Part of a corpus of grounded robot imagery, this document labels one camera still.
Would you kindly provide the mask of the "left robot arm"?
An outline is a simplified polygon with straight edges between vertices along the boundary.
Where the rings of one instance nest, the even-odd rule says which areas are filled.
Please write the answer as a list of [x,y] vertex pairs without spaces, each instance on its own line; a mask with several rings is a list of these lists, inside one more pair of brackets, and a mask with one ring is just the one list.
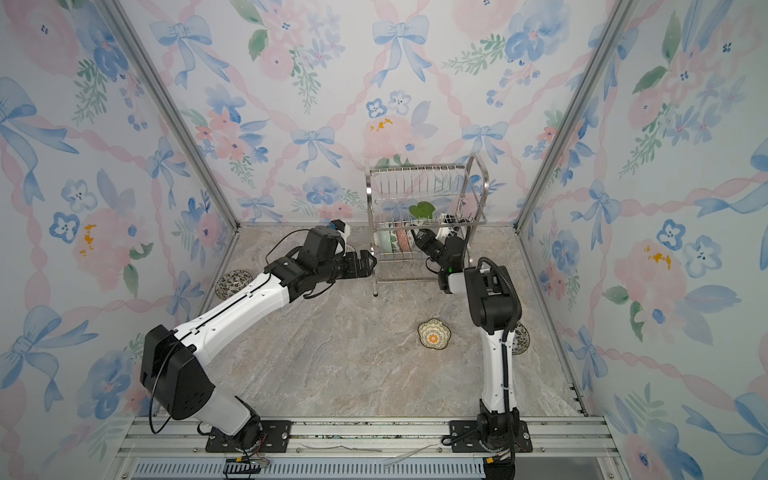
[[262,442],[261,418],[245,401],[217,387],[206,366],[232,341],[269,314],[299,298],[311,299],[340,280],[368,278],[377,259],[347,247],[341,220],[308,230],[304,243],[267,263],[243,289],[197,318],[144,340],[140,381],[150,406],[173,420],[193,418],[221,433],[230,446],[254,451]]

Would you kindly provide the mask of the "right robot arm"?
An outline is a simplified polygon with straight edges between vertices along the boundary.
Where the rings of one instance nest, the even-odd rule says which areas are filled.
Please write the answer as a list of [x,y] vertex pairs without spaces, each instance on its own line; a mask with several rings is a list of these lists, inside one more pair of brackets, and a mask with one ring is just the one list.
[[438,285],[446,294],[463,293],[471,321],[482,340],[483,388],[475,433],[490,451],[514,450],[522,423],[513,392],[513,343],[522,304],[506,267],[482,256],[464,264],[465,241],[440,239],[426,228],[413,230],[415,246],[435,263]]

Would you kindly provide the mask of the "pale green grid bowl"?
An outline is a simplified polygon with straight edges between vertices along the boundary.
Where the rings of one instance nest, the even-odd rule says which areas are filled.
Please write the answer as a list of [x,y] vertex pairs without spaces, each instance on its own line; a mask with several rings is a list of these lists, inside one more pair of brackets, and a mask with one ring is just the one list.
[[376,233],[378,246],[383,254],[392,254],[392,232],[390,230],[380,230]]

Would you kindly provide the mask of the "green monstera leaf bowl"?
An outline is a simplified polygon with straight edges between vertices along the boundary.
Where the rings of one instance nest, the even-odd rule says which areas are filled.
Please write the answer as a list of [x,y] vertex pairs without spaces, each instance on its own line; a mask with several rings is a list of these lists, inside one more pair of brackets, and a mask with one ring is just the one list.
[[402,252],[396,230],[393,230],[390,232],[390,244],[391,244],[391,250],[393,254],[398,254]]

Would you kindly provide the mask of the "stainless steel dish rack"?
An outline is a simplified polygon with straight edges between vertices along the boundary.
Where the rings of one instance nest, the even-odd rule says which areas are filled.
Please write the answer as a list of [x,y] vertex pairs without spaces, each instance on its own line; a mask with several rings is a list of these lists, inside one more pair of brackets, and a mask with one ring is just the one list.
[[486,222],[490,176],[482,157],[415,164],[395,155],[367,160],[373,295],[385,284],[435,282],[443,291],[473,265],[470,248]]

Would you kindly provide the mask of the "green geometric pattern bowl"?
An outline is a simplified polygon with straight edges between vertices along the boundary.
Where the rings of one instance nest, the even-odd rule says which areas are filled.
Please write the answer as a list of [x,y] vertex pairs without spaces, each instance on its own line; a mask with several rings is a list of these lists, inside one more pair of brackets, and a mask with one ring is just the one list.
[[411,251],[416,251],[417,250],[416,241],[415,241],[416,230],[412,227],[409,227],[407,229],[407,232],[408,232],[407,236],[408,236],[409,248]]

